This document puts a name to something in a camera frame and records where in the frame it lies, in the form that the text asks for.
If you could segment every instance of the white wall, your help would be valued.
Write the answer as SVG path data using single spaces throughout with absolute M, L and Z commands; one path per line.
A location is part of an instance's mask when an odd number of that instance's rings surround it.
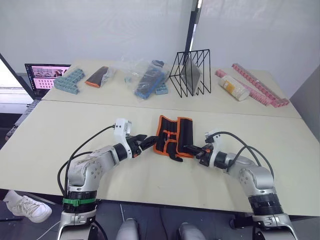
M 186 44 L 192 0 L 2 0 L 0 52 L 24 63 L 77 58 L 163 60 Z
M 320 63 L 319 0 L 204 0 L 193 50 L 268 70 L 291 97 Z

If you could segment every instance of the white bottle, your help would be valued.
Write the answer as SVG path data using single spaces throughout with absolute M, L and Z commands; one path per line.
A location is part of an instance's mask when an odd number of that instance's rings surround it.
M 220 78 L 219 85 L 232 96 L 234 96 L 234 98 L 238 101 L 245 100 L 250 94 L 248 89 L 246 89 L 237 80 L 229 75 L 225 75 L 224 77 Z

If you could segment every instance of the screen display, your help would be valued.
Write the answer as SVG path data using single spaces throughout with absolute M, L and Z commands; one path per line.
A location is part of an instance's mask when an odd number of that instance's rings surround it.
M 62 76 L 68 66 L 31 66 L 33 81 L 36 89 L 51 89 L 54 79 Z

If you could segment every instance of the green band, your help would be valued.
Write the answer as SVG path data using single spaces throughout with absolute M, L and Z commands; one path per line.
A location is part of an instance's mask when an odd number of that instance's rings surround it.
M 82 204 L 94 203 L 95 201 L 96 201 L 95 198 L 90 198 L 90 199 L 67 199 L 67 198 L 64 198 L 62 200 L 62 203 L 72 204 L 74 207 L 78 207 L 79 205 L 82 205 Z

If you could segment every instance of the white sneaker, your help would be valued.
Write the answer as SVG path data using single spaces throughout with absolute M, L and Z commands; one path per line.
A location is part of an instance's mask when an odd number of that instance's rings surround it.
M 30 197 L 23 196 L 15 206 L 6 204 L 7 208 L 15 216 L 25 216 L 34 223 L 42 223 L 51 215 L 51 208 L 42 202 L 33 200 Z

